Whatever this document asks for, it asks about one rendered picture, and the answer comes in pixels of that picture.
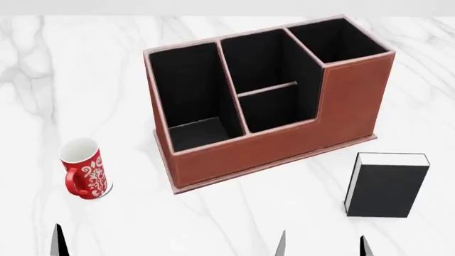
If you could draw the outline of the brown leather desk caddy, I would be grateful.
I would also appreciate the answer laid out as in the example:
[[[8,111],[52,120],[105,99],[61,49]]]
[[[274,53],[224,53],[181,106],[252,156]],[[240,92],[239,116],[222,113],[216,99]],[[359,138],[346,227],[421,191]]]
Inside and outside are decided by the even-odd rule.
[[[174,193],[373,140],[395,52],[347,16],[144,50]]]

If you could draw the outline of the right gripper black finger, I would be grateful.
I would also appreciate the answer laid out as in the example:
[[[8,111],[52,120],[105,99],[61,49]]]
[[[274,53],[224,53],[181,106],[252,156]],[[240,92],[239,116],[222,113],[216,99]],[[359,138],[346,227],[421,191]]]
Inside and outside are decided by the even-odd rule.
[[[286,230],[283,230],[274,256],[284,256],[286,250]]]
[[[364,235],[360,236],[360,256],[374,256]]]

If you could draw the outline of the red white patterned mug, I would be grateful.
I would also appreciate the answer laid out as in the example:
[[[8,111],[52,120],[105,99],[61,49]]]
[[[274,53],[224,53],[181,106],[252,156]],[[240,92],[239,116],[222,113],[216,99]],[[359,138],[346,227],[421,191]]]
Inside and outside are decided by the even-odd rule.
[[[70,140],[59,151],[63,164],[65,187],[74,196],[95,200],[111,189],[100,154],[99,144],[92,138]]]

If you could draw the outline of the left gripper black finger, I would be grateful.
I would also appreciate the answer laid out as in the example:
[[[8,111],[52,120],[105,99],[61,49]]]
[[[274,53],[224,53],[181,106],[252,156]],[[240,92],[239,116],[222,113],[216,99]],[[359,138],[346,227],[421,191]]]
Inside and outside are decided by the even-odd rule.
[[[61,225],[55,224],[50,245],[50,256],[70,256]]]

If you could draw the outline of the black hardcover book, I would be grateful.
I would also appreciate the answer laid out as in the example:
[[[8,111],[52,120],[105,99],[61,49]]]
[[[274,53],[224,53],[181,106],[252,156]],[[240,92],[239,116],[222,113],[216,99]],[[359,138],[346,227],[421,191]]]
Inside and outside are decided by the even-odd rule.
[[[347,216],[408,217],[429,167],[423,153],[357,153],[344,201]]]

